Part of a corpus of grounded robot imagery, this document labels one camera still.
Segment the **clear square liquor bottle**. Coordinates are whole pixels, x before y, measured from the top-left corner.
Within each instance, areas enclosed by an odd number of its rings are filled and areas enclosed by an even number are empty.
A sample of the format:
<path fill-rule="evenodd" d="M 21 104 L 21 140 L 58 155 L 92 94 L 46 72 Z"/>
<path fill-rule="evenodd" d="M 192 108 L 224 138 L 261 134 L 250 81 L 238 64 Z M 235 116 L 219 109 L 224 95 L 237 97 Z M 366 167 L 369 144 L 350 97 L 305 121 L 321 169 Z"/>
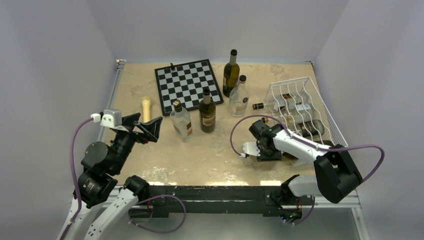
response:
<path fill-rule="evenodd" d="M 183 142 L 187 142 L 193 133 L 190 114 L 179 100 L 175 100 L 172 106 L 173 110 L 169 116 L 173 127 L 179 138 Z"/>

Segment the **green wine bottle white label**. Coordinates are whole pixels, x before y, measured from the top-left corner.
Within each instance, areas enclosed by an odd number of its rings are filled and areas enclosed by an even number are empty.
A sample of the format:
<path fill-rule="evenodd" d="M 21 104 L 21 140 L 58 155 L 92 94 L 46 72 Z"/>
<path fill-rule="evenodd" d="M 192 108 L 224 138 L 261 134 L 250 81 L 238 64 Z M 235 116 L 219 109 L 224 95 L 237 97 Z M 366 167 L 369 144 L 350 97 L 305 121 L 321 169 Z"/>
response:
<path fill-rule="evenodd" d="M 222 92 L 225 97 L 229 98 L 231 91 L 236 87 L 240 75 L 240 66 L 237 64 L 238 51 L 232 49 L 230 51 L 229 62 L 224 66 L 223 70 L 223 88 Z"/>

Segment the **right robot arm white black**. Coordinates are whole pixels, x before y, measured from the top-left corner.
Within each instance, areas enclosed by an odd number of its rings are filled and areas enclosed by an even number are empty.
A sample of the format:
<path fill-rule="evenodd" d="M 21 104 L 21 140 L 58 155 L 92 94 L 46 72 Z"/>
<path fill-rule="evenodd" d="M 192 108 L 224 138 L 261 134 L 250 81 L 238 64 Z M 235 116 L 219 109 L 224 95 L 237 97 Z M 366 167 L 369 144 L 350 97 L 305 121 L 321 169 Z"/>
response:
<path fill-rule="evenodd" d="M 285 120 L 265 119 L 219 118 L 211 132 L 193 120 L 183 140 L 166 118 L 156 142 L 133 147 L 125 170 L 155 186 L 276 186 L 288 204 L 303 196 L 338 204 L 365 181 L 349 148 L 303 137 Z"/>

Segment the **dark wine bottle brown label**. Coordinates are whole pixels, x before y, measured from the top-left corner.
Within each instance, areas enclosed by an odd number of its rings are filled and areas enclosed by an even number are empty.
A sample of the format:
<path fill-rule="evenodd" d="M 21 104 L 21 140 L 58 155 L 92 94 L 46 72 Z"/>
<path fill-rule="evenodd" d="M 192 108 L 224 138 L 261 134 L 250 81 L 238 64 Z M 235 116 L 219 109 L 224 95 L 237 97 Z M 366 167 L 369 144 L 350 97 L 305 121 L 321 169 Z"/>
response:
<path fill-rule="evenodd" d="M 208 87 L 203 88 L 202 96 L 198 107 L 200 128 L 205 133 L 211 133 L 216 127 L 216 104 Z"/>

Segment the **clear round bottle blue emblem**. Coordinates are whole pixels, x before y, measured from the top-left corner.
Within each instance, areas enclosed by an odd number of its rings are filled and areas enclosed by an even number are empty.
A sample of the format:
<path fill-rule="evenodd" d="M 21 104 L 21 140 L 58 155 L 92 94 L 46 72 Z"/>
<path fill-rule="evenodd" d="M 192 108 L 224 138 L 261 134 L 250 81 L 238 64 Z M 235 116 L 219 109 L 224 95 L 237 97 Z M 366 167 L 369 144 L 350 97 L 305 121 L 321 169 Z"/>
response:
<path fill-rule="evenodd" d="M 229 113 L 234 117 L 241 117 L 245 114 L 250 94 L 246 88 L 247 77 L 241 75 L 236 87 L 229 95 Z"/>

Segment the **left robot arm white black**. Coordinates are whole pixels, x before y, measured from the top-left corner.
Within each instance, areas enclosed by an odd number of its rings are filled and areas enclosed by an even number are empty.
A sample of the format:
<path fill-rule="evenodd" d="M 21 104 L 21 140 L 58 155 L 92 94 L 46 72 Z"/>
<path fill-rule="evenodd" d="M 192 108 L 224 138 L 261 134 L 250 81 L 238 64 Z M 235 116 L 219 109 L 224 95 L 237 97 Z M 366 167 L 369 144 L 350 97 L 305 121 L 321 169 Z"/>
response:
<path fill-rule="evenodd" d="M 69 163 L 74 185 L 71 208 L 63 225 L 59 240 L 92 240 L 104 236 L 119 218 L 134 204 L 142 205 L 149 199 L 149 183 L 133 175 L 107 209 L 96 217 L 110 196 L 119 175 L 136 143 L 156 143 L 159 139 L 163 118 L 154 118 L 147 123 L 139 122 L 141 113 L 122 116 L 116 109 L 106 109 L 93 113 L 82 122 L 80 130 L 89 122 L 100 123 L 102 127 L 115 132 L 110 144 L 102 141 L 91 143 L 81 160 L 83 172 L 76 174 L 74 146 L 77 134 L 74 133 L 69 148 Z"/>

